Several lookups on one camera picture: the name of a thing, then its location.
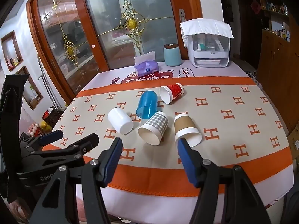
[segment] red paper cup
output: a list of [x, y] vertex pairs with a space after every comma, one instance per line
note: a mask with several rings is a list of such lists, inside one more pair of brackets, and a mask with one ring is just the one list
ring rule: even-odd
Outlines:
[[174, 99], [177, 99], [183, 95], [184, 88], [181, 84], [176, 83], [169, 86], [161, 86], [159, 93], [163, 102], [170, 104]]

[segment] brown jar lid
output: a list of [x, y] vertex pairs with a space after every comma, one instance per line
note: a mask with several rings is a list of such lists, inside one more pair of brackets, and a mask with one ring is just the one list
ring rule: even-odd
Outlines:
[[164, 45], [165, 49], [173, 49], [173, 48], [176, 48], [176, 47], [178, 47], [178, 44], [166, 44], [166, 45]]

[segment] gray checkered paper cup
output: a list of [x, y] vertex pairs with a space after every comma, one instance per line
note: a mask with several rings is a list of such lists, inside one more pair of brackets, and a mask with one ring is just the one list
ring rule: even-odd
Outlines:
[[166, 114], [156, 112], [143, 126], [138, 128], [138, 134], [146, 143], [158, 146], [167, 126]]

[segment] cardboard box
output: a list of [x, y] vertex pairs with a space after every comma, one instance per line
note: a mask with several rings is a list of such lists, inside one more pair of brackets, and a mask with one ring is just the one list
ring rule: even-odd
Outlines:
[[295, 129], [289, 134], [288, 142], [290, 145], [293, 160], [299, 156], [299, 122]]

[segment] glass door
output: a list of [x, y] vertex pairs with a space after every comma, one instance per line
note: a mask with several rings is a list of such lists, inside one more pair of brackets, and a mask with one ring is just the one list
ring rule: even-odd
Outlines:
[[41, 25], [55, 58], [75, 95], [98, 74], [74, 0], [38, 0]]
[[170, 0], [85, 0], [110, 69], [134, 65], [134, 57], [178, 43]]

